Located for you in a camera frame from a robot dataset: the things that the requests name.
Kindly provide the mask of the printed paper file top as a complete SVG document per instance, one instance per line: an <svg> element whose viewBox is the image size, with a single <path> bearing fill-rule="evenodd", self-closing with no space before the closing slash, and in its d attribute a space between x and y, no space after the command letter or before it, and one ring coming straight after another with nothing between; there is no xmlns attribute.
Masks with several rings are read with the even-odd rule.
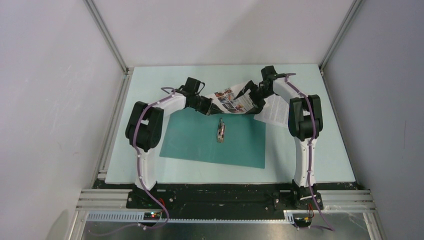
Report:
<svg viewBox="0 0 424 240"><path fill-rule="evenodd" d="M224 114L256 115L258 113L252 113L252 108L254 106L249 93L235 99L239 91L246 85L247 82L243 82L223 90L218 90L206 95L206 97L211 98L213 100L213 104L223 110Z"/></svg>

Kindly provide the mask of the teal green folder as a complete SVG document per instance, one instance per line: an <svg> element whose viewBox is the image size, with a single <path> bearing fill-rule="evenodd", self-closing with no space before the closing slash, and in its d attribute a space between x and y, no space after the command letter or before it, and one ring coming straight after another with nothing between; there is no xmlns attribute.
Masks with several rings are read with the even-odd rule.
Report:
<svg viewBox="0 0 424 240"><path fill-rule="evenodd" d="M225 123L224 142L217 142L220 118ZM203 115L186 108L170 115L160 157L263 169L266 158L266 125L252 115Z"/></svg>

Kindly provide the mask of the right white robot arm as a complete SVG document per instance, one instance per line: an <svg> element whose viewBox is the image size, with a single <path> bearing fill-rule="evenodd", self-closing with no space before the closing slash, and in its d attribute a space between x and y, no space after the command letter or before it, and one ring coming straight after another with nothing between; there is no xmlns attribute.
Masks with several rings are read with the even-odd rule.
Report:
<svg viewBox="0 0 424 240"><path fill-rule="evenodd" d="M321 99L316 94L307 95L299 90L289 80L292 73L277 73L272 65L265 66L261 76L260 83L248 81L235 98L247 97L252 102L253 108L247 111L250 115L260 113L264 109L265 99L270 96L279 96L288 103L287 126L296 149L290 202L295 208L303 209L318 194L314 161L315 144L323 130Z"/></svg>

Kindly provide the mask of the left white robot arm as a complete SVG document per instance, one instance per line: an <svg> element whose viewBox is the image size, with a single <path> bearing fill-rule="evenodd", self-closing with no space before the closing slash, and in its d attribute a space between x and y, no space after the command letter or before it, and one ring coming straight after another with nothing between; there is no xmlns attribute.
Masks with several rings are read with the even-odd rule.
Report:
<svg viewBox="0 0 424 240"><path fill-rule="evenodd" d="M151 189L157 183L155 173L155 149L162 138L164 118L186 108L194 109L203 115L223 114L210 97L200 95L200 86L205 83L188 77L179 88L162 87L167 96L151 103L138 101L129 117L125 137L136 151L135 185L143 189L138 201L145 208L157 204L158 195Z"/></svg>

